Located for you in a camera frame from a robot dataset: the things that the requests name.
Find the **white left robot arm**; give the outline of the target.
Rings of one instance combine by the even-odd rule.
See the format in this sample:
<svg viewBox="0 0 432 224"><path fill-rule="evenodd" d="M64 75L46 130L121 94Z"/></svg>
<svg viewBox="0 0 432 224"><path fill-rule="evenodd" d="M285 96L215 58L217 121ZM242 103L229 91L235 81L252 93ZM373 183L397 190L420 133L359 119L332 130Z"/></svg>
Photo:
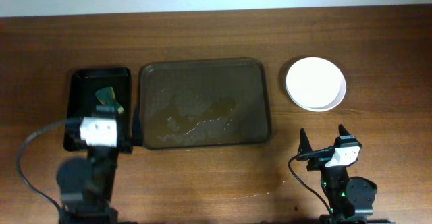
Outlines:
<svg viewBox="0 0 432 224"><path fill-rule="evenodd" d="M122 133L116 107L98 105L85 117L66 124L67 141L85 157L64 161L57 171L60 189L60 223L119 223L119 212L111 198L121 153L132 153L133 146Z"/></svg>

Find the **white sauce-stained plate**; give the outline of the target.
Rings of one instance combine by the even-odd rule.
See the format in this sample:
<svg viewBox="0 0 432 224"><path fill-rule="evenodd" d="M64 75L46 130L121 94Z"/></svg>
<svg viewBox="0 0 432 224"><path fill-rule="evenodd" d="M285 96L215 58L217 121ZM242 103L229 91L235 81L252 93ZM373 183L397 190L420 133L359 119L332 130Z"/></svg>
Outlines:
<svg viewBox="0 0 432 224"><path fill-rule="evenodd" d="M342 80L346 82L341 69L331 61L320 57L305 57L290 66L286 72L284 84L285 87L287 85L324 85L335 84Z"/></svg>

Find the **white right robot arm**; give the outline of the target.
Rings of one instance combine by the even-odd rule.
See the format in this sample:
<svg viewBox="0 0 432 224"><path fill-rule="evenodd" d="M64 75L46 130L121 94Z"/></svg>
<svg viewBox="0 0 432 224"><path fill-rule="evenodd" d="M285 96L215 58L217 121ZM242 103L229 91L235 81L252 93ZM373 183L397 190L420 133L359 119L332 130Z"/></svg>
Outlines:
<svg viewBox="0 0 432 224"><path fill-rule="evenodd" d="M308 171L321 173L320 185L328 200L328 214L320 223L366 223L373 214L377 185L363 177L349 177L347 168L358 160L362 144L339 125L339 136L332 146L313 150L305 129L300 130L298 161L306 161Z"/></svg>

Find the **yellow green scrub sponge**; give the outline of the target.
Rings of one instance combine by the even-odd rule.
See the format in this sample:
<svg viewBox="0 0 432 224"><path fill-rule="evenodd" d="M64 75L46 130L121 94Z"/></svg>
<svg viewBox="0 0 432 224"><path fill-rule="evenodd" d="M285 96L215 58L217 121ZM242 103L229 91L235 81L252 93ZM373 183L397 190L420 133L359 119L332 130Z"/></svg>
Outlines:
<svg viewBox="0 0 432 224"><path fill-rule="evenodd" d="M102 105L114 107L119 114L124 112L124 108L117 101L114 89L112 87L104 87L99 89L94 95Z"/></svg>

